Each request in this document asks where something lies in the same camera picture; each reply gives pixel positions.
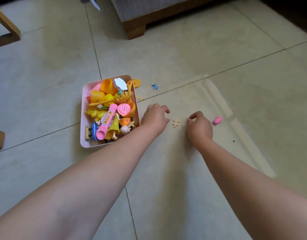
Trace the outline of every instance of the yellow dress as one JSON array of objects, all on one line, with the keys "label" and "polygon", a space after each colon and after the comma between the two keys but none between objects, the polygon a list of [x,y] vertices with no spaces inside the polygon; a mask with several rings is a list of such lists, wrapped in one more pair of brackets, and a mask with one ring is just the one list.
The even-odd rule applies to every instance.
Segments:
[{"label": "yellow dress", "polygon": [[119,120],[117,118],[117,115],[114,116],[114,120],[112,122],[112,125],[110,126],[110,128],[108,129],[108,131],[116,131],[116,134],[120,133],[120,129],[119,129]]}]

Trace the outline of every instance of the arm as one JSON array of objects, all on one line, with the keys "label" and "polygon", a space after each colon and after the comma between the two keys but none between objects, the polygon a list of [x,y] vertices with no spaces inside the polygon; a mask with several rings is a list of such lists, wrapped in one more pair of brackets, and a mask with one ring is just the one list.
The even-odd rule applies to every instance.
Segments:
[{"label": "arm", "polygon": [[166,128],[165,112],[165,105],[149,105],[140,127],[7,211],[0,217],[0,239],[92,239],[147,147]]},{"label": "arm", "polygon": [[198,111],[188,136],[239,221],[254,239],[307,239],[307,199],[244,163],[212,140],[212,125]]}]

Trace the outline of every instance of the toy bin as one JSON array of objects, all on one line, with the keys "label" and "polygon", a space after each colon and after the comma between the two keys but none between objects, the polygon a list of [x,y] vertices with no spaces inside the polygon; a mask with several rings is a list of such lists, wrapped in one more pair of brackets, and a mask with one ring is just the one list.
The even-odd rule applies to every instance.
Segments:
[{"label": "toy bin", "polygon": [[[130,75],[121,75],[121,76],[116,76],[116,77],[111,77],[110,79],[114,82],[115,78],[120,77],[122,80],[124,80],[126,83],[129,80],[132,80],[132,77]],[[86,84],[83,89],[82,89],[82,103],[81,103],[81,124],[80,124],[80,144],[84,148],[90,148],[90,147],[97,147],[97,146],[102,146],[102,145],[107,145],[115,141],[110,141],[106,143],[105,141],[92,141],[89,140],[87,141],[85,139],[85,130],[86,126],[89,126],[90,128],[92,127],[92,123],[94,122],[95,118],[92,118],[90,115],[86,114],[85,111],[89,108],[89,101],[87,99],[87,95],[89,91],[95,87],[97,84],[101,84],[104,80],[99,80],[99,81],[94,81],[91,83]],[[138,105],[137,105],[137,100],[135,96],[135,87],[134,84],[132,83],[131,87],[131,100],[134,102],[136,108],[135,108],[135,113],[131,118],[131,121],[135,122],[135,127],[139,126],[139,112],[138,112]]]}]

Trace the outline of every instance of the person's right hand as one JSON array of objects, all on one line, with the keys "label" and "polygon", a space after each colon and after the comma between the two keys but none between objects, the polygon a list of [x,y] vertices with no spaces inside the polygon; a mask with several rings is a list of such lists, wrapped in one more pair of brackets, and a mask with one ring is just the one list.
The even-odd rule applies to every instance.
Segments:
[{"label": "person's right hand", "polygon": [[210,121],[203,116],[201,111],[197,111],[187,119],[187,132],[189,139],[194,147],[204,140],[212,140],[213,130]]}]

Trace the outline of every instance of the pink toy shower head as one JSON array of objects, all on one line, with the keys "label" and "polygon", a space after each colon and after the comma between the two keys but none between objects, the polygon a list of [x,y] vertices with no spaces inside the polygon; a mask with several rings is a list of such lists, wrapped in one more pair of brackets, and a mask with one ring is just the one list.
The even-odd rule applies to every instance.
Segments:
[{"label": "pink toy shower head", "polygon": [[118,110],[117,112],[121,115],[121,116],[126,116],[131,110],[131,107],[129,104],[120,104],[118,106]]}]

